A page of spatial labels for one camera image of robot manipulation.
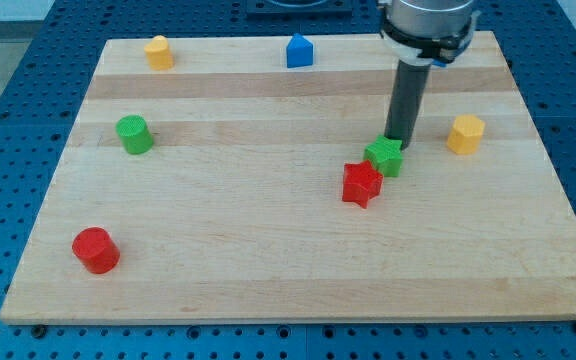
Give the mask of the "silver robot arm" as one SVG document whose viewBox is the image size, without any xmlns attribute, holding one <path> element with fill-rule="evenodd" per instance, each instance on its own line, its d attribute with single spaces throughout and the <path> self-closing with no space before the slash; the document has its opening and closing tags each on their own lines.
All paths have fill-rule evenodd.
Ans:
<svg viewBox="0 0 576 360">
<path fill-rule="evenodd" d="M 383 0 L 380 36 L 403 63 L 453 63 L 470 45 L 480 11 L 475 0 Z"/>
</svg>

